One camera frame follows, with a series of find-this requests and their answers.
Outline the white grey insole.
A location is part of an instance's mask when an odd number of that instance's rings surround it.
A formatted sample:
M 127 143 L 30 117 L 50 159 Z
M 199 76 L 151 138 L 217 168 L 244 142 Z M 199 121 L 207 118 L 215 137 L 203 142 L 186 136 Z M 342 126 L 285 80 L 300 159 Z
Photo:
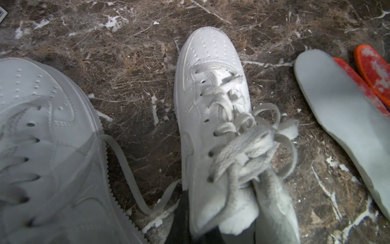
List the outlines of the white grey insole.
M 326 52 L 298 55 L 294 72 L 317 122 L 341 145 L 381 212 L 390 216 L 390 119 Z

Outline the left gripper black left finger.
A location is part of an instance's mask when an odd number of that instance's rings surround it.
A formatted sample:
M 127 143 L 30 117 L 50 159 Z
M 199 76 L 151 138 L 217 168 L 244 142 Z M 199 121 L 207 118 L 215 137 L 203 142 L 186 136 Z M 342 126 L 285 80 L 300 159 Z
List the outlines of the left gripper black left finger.
M 188 191 L 183 191 L 174 211 L 174 220 L 165 244 L 191 244 L 189 230 L 190 204 Z

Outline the red orange insole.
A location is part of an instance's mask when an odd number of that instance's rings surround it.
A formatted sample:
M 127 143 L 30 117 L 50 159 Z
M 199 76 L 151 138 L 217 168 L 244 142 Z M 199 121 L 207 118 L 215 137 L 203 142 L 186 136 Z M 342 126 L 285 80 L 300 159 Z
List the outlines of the red orange insole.
M 370 103 L 386 117 L 390 117 L 387 107 L 381 102 L 374 91 L 367 85 L 363 78 L 344 60 L 334 57 L 334 61 L 348 74 L 348 76 L 357 84 Z

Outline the white sneaker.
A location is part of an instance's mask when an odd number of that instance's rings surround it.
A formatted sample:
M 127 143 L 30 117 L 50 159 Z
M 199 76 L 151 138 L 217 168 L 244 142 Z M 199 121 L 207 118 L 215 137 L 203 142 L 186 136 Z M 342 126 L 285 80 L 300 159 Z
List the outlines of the white sneaker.
M 145 203 L 119 144 L 69 77 L 22 58 L 1 59 L 1 243 L 146 244 L 109 184 L 114 151 L 137 204 Z
M 298 244 L 283 181 L 297 165 L 299 122 L 282 122 L 272 103 L 251 107 L 240 59 L 221 30 L 202 27 L 185 42 L 174 106 L 191 237 L 217 230 L 229 244 Z

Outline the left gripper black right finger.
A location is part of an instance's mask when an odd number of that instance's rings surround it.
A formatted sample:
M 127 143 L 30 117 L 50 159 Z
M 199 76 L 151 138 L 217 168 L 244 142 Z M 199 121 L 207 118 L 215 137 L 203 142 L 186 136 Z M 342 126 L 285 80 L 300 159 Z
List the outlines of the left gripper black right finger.
M 199 238 L 200 244 L 225 244 L 218 227 L 208 231 Z

